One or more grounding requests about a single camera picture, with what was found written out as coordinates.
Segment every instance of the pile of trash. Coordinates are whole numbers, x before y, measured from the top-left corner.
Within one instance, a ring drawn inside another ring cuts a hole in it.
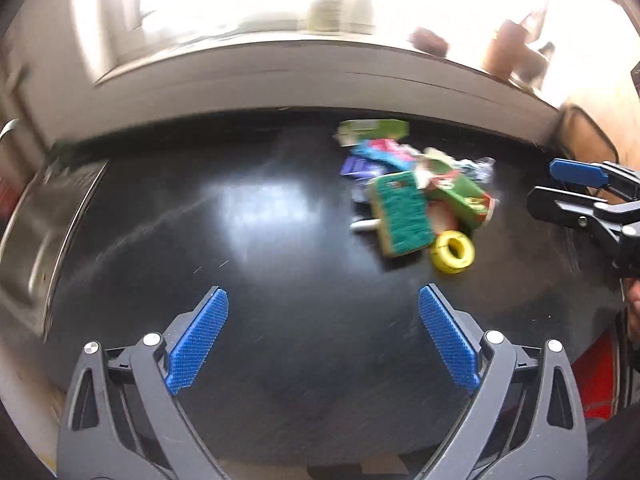
[[[340,174],[353,179],[353,201],[370,204],[374,217],[351,229],[376,231],[390,258],[430,246],[436,268],[461,272],[475,257],[464,232],[487,223],[496,205],[481,187],[491,183],[495,161],[455,160],[434,148],[420,152],[398,142],[408,134],[409,124],[393,119],[340,124],[335,138],[351,152]]]

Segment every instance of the yellow tape roll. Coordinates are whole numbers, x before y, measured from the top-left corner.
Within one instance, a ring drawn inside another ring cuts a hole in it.
[[[431,246],[433,265],[447,274],[465,270],[474,262],[475,257],[474,245],[460,231],[444,231]]]

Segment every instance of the blue gripper pad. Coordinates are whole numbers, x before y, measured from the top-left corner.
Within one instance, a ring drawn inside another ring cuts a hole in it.
[[[609,175],[602,168],[564,158],[552,160],[549,164],[549,173],[556,180],[580,186],[601,188],[609,183]]]
[[[478,354],[454,319],[453,308],[427,285],[418,295],[418,312],[451,378],[473,393],[480,386]]]
[[[229,312],[226,292],[218,288],[196,314],[168,355],[166,387],[175,395],[193,384]]]

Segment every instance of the person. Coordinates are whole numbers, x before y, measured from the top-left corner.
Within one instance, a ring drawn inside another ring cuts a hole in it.
[[[640,279],[625,278],[626,334],[640,344]],[[640,402],[588,432],[589,480],[631,480],[640,476]]]
[[[625,278],[626,334],[633,345],[640,343],[640,280]]]

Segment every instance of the human hand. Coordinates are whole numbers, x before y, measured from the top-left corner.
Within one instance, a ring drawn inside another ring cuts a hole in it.
[[[632,343],[640,342],[640,280],[625,278],[626,334]]]

